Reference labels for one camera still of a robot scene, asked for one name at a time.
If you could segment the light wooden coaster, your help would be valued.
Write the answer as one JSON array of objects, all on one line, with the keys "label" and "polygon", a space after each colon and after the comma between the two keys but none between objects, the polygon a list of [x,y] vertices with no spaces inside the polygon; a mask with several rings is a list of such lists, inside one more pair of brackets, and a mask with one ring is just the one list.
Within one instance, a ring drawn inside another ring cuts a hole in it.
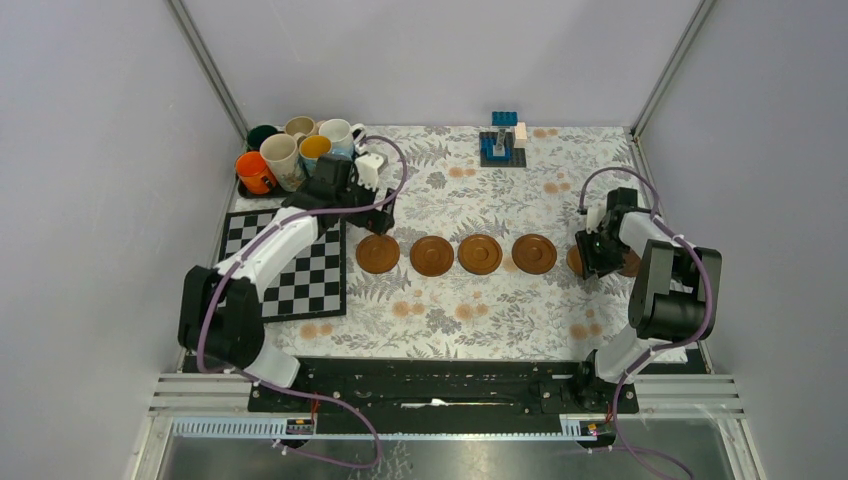
[{"label": "light wooden coaster", "polygon": [[579,249],[576,245],[569,248],[566,255],[566,264],[568,268],[578,277],[582,278],[584,274],[584,266],[580,256]]}]

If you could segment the black serving tray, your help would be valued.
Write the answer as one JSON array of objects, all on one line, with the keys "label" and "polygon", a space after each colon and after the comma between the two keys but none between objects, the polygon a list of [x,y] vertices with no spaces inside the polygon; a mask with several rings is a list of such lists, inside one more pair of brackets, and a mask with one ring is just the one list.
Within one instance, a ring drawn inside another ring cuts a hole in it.
[{"label": "black serving tray", "polygon": [[[349,159],[351,161],[356,160],[359,156],[367,153],[365,148],[361,148],[359,145],[354,147],[354,151],[351,155],[349,155]],[[283,189],[279,184],[275,185],[268,192],[262,194],[256,194],[247,189],[245,184],[240,180],[238,176],[235,176],[237,181],[237,193],[241,198],[244,199],[282,199],[288,197],[290,195],[289,191]]]}]

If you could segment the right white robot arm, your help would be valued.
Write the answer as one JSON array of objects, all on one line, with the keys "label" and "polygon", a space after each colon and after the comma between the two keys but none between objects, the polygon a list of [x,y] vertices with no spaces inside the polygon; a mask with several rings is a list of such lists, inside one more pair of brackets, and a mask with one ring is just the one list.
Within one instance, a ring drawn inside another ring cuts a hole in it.
[{"label": "right white robot arm", "polygon": [[627,326],[608,345],[593,350],[570,382],[577,405],[597,412],[656,354],[710,335],[723,258],[673,233],[639,206],[631,188],[609,192],[604,206],[585,215],[586,226],[568,253],[568,265],[578,277],[600,279],[624,271],[629,256],[638,259]]}]

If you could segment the white mug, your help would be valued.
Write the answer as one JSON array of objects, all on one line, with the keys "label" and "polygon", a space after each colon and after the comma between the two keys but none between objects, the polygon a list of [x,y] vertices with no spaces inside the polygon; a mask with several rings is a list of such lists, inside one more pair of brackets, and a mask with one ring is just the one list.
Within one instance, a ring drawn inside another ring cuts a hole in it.
[{"label": "white mug", "polygon": [[330,119],[319,126],[318,134],[331,142],[332,154],[352,158],[356,141],[364,136],[365,127],[361,123],[350,124],[344,119]]}]

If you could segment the brown wooden coaster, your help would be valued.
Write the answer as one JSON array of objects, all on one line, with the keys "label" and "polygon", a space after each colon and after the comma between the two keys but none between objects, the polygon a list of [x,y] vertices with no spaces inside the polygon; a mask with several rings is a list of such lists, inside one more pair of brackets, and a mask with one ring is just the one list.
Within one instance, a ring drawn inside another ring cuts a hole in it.
[{"label": "brown wooden coaster", "polygon": [[392,270],[400,259],[400,247],[389,235],[372,234],[359,242],[356,260],[359,267],[371,274]]},{"label": "brown wooden coaster", "polygon": [[491,236],[475,234],[466,237],[459,245],[460,265],[475,275],[488,275],[501,265],[503,251]]},{"label": "brown wooden coaster", "polygon": [[533,275],[550,271],[558,258],[554,244],[539,234],[519,237],[512,246],[511,254],[513,262],[520,270]]},{"label": "brown wooden coaster", "polygon": [[409,258],[416,272],[426,277],[437,277],[453,266],[454,250],[442,237],[425,236],[412,245]]}]

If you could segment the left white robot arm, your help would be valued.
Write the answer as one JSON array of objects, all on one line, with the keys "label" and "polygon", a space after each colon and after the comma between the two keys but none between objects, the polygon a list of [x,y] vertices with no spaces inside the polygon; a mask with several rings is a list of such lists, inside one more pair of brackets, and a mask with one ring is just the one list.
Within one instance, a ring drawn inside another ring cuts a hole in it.
[{"label": "left white robot arm", "polygon": [[309,401],[299,361],[265,336],[261,297],[284,267],[330,228],[347,221],[374,234],[394,225],[396,190],[376,198],[386,159],[366,152],[349,159],[325,154],[313,174],[289,194],[270,223],[236,253],[212,267],[195,266],[184,279],[177,339],[211,358],[271,384],[272,398],[288,411]]}]

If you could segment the dark wooden coaster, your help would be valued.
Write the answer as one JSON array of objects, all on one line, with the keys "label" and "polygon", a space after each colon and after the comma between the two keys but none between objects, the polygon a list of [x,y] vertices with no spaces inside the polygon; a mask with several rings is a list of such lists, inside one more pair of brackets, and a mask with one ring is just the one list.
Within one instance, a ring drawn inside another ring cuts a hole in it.
[{"label": "dark wooden coaster", "polygon": [[633,250],[630,250],[624,255],[623,260],[624,263],[617,273],[627,278],[636,277],[639,272],[641,258]]}]

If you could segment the blue mug yellow inside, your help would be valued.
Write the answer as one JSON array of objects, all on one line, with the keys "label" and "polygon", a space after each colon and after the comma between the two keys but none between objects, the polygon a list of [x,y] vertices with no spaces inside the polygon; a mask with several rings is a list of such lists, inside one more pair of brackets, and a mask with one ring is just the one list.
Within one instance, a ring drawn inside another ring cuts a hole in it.
[{"label": "blue mug yellow inside", "polygon": [[322,155],[335,155],[346,160],[352,159],[352,153],[346,148],[334,146],[325,136],[312,135],[305,137],[299,145],[299,160],[307,177],[311,177],[316,169],[317,161]]}]

